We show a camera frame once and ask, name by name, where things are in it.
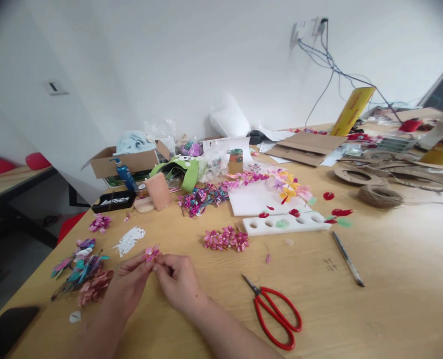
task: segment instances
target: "pen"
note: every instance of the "pen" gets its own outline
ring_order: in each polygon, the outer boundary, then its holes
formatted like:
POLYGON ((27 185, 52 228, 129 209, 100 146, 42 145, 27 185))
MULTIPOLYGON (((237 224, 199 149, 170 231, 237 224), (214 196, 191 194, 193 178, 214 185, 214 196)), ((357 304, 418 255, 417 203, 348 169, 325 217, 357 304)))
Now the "pen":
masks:
POLYGON ((354 276, 354 279, 356 280, 357 285, 360 287, 365 287, 363 281, 361 280, 361 277, 359 276, 359 273, 357 273, 356 267, 354 267, 354 264, 352 264, 351 258, 349 258, 349 256, 347 255, 346 250, 344 249, 338 236, 336 235, 336 233, 334 231, 332 231, 331 233, 332 233, 332 237, 334 238, 334 241, 336 242, 337 246, 339 247, 339 250, 341 251, 344 259, 346 260, 347 265, 349 266, 349 269, 351 270, 352 275, 354 276))

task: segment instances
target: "blue bottle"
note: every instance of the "blue bottle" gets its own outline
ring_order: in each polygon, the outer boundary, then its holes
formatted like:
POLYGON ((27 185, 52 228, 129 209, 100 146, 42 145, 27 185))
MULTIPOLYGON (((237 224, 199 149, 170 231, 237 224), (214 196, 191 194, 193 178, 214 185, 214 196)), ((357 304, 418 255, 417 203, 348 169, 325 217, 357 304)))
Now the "blue bottle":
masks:
POLYGON ((111 161, 115 161, 117 163, 118 175, 123 180, 123 183, 128 188, 128 190, 140 192, 128 167, 123 165, 119 158, 112 159, 111 161))

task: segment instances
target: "red chair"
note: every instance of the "red chair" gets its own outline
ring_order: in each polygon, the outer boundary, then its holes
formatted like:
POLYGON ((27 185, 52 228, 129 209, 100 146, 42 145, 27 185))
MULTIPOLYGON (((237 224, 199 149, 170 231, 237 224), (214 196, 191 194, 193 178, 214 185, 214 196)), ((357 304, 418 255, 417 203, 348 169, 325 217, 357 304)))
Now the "red chair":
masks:
POLYGON ((58 235, 57 245, 65 238, 65 236, 72 230, 73 227, 78 223, 80 219, 85 215, 86 212, 76 215, 75 217, 69 218, 62 224, 62 228, 60 228, 60 233, 58 235))

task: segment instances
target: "red scissors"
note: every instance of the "red scissors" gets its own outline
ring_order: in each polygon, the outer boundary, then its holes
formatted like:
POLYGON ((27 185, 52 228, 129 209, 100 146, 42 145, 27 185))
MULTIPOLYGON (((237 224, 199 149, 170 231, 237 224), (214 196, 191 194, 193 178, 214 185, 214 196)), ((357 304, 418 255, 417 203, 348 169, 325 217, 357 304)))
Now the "red scissors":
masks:
POLYGON ((258 319, 260 321, 261 324, 261 328, 263 328, 263 330, 265 331, 265 334, 268 336, 268 338, 279 348, 284 349, 286 351, 290 351, 293 350, 295 347, 295 336, 293 334, 292 331, 294 332, 300 332, 302 330, 302 321, 301 321, 301 316, 299 315, 299 312, 297 311, 296 307, 291 303, 291 301, 286 298, 283 294, 281 294, 280 292, 277 292, 273 289, 270 288, 266 288, 266 287, 261 287, 260 289, 258 289, 257 287, 255 287, 255 285, 253 283, 251 283, 251 281, 246 278, 243 274, 242 274, 243 278, 245 279, 246 283, 248 283, 248 285, 251 287, 251 289, 253 289, 253 291, 255 292, 255 298, 254 298, 254 302, 255 302, 255 308, 256 308, 256 314, 258 314, 258 319), (274 302, 271 300, 271 298, 268 296, 267 293, 271 293, 274 294, 277 297, 280 297, 281 299, 283 299, 286 304, 289 305, 289 307, 293 310, 294 314, 296 315, 296 319, 297 319, 297 323, 298 325, 295 327, 293 326, 290 322, 288 322, 288 320, 284 317, 284 315, 281 313, 281 311, 278 309, 278 307, 276 306, 276 304, 274 304, 274 302), (274 312, 272 311, 272 309, 265 303, 263 302, 263 300, 261 299, 261 295, 263 295, 266 300, 268 301, 268 303, 271 305, 271 308, 274 310, 274 312), (268 330, 268 328, 266 327, 265 321, 263 319, 263 316, 261 315, 261 308, 260 305, 274 318, 276 319, 276 321, 281 324, 281 326, 286 330, 286 333, 288 334, 289 337, 289 342, 287 344, 283 344, 280 343, 279 341, 276 340, 275 337, 273 337, 273 335, 270 333, 270 331, 268 330))

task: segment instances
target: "hand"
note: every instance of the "hand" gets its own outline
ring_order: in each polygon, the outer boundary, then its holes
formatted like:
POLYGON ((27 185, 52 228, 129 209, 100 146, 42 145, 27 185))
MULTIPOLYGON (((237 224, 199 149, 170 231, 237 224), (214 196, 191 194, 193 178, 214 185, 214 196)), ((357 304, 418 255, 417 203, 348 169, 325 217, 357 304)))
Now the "hand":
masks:
POLYGON ((146 262, 143 254, 119 264, 102 303, 107 311, 117 311, 125 321, 135 311, 153 268, 153 261, 146 262))
POLYGON ((167 254, 158 256, 155 262, 156 278, 172 307, 190 317, 208 302, 190 257, 167 254))

